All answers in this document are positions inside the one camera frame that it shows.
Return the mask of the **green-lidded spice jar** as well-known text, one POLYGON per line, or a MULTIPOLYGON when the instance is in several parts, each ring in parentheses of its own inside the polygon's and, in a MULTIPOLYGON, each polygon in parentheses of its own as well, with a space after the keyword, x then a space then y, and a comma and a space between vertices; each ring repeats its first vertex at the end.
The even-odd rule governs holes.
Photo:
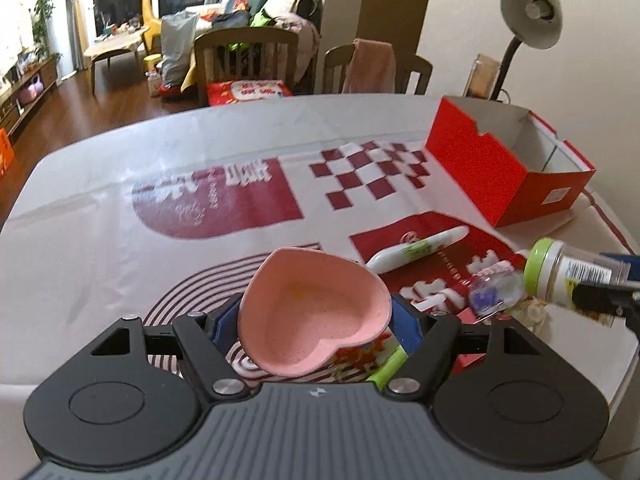
POLYGON ((623 285, 630 280, 631 264, 621 255, 615 257, 577 249, 562 240, 545 237, 530 250, 523 271, 528 296, 547 304, 580 313, 586 318, 611 327, 614 316, 587 313, 575 307, 573 290, 582 282, 600 285, 623 285))

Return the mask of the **clear jar with blue pins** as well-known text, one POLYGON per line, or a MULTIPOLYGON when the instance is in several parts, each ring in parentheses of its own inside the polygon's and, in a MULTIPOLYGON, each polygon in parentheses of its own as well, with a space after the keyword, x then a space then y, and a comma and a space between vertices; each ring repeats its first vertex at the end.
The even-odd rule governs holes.
POLYGON ((514 307, 525 297, 522 272, 491 270, 477 273, 469 286, 469 304, 478 316, 495 314, 514 307))

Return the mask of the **white and green tube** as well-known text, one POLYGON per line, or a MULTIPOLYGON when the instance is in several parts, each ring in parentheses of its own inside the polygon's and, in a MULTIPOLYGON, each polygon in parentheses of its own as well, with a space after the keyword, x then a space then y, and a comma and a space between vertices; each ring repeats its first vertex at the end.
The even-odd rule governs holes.
POLYGON ((367 261, 366 267, 378 275, 397 270, 460 242, 469 232, 468 226, 456 226, 422 240, 387 247, 373 255, 367 261))

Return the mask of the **pink heart-shaped dish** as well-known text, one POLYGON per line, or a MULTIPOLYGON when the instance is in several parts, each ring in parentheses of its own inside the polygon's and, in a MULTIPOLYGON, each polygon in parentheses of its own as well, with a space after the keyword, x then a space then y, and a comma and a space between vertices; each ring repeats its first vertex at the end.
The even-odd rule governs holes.
POLYGON ((265 372, 302 377, 337 351, 374 341, 391 317, 390 292, 362 264, 320 250, 283 247, 245 289, 238 337, 265 372))

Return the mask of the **green plastic stick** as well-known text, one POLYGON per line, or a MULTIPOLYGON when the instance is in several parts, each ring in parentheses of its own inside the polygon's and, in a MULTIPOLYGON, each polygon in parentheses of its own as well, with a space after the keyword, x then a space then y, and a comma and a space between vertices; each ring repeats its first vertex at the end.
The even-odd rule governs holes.
POLYGON ((404 348, 397 346, 388 359, 367 378, 367 381, 373 382, 378 391, 383 391, 407 359, 408 354, 404 348))

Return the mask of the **red and white tablecloth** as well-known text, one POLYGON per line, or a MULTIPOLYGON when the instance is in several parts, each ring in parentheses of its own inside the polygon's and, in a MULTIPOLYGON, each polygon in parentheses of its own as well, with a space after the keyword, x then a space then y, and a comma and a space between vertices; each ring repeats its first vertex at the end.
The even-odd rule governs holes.
POLYGON ((356 261, 458 223, 487 266, 552 236, 594 252, 634 242, 597 197, 494 229, 425 151, 422 96, 312 96, 201 108, 43 159, 1 232, 1 391, 36 385, 123 316, 163 324, 217 307, 273 250, 356 261))

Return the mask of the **red cardboard shoe box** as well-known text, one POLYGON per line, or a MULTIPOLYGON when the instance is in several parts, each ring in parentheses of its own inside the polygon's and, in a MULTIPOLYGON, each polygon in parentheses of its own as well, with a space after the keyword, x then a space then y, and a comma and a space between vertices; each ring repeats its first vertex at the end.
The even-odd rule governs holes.
POLYGON ((494 228, 567 210, 596 168, 527 108, 440 99, 425 147, 494 228))

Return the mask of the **red patterned seat cushion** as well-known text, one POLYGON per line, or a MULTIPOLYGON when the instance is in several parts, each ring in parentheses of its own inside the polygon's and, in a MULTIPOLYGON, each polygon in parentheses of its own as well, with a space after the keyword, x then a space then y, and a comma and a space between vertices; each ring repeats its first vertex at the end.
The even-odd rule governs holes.
POLYGON ((207 86, 209 106, 239 104, 292 96, 291 90, 280 80, 234 80, 212 82, 207 86))

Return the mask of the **pink towel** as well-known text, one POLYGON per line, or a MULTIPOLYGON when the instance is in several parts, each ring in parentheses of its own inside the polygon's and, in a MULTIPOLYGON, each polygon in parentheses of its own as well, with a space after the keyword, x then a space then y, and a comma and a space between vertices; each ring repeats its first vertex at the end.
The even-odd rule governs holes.
POLYGON ((344 93, 394 93, 396 58, 388 42, 356 38, 344 93))

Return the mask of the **wooden dining chair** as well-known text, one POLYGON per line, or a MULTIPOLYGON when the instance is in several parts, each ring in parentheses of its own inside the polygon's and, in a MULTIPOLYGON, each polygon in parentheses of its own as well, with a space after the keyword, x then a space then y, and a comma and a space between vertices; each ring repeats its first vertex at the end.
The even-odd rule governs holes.
POLYGON ((298 49, 296 32, 277 27, 210 30, 194 40, 198 104, 208 105, 210 84, 236 80, 282 81, 294 86, 298 49))

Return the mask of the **wooden chair with pink towel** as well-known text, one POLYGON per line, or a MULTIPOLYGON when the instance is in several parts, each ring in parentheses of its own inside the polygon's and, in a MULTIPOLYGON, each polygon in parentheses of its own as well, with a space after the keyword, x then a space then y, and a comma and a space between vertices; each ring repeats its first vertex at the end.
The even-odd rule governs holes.
POLYGON ((414 53, 396 53, 392 44, 357 38, 352 44, 326 51, 322 92, 405 94, 412 74, 418 75, 412 90, 424 96, 433 65, 414 53))

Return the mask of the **grey desk lamp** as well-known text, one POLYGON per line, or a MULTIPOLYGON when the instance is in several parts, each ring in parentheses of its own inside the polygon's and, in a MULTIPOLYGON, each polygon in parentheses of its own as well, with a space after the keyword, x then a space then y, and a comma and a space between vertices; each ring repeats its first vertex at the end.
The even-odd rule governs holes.
POLYGON ((491 101, 498 99, 520 45, 548 50, 558 43, 563 26, 560 0, 500 0, 500 11, 513 38, 502 57, 491 101))

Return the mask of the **wooden tv cabinet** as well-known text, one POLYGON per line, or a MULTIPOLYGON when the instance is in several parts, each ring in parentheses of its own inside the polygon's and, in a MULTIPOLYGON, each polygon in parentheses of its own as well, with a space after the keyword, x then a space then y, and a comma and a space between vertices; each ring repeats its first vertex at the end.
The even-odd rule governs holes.
POLYGON ((48 58, 29 70, 1 96, 1 128, 13 136, 36 109, 38 103, 56 87, 58 69, 55 58, 48 58))

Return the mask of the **wooden coffee table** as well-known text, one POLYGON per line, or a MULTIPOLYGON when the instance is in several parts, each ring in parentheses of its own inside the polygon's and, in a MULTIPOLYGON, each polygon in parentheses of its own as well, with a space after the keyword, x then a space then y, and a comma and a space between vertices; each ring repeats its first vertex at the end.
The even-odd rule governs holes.
POLYGON ((89 63, 91 93, 96 94, 96 64, 106 61, 111 65, 111 58, 132 53, 136 61, 139 61, 139 48, 143 44, 143 34, 149 30, 148 26, 142 26, 134 32, 121 35, 112 35, 103 41, 96 42, 84 51, 84 60, 89 63))

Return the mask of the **green houseplant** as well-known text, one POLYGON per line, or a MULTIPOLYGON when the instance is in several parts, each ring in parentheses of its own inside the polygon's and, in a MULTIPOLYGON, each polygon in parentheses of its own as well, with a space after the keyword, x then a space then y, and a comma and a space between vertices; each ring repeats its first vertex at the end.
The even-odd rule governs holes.
POLYGON ((58 61, 61 55, 53 52, 49 44, 47 22, 52 18, 54 9, 53 0, 36 0, 32 10, 32 36, 35 43, 35 55, 39 61, 47 61, 53 58, 58 61))

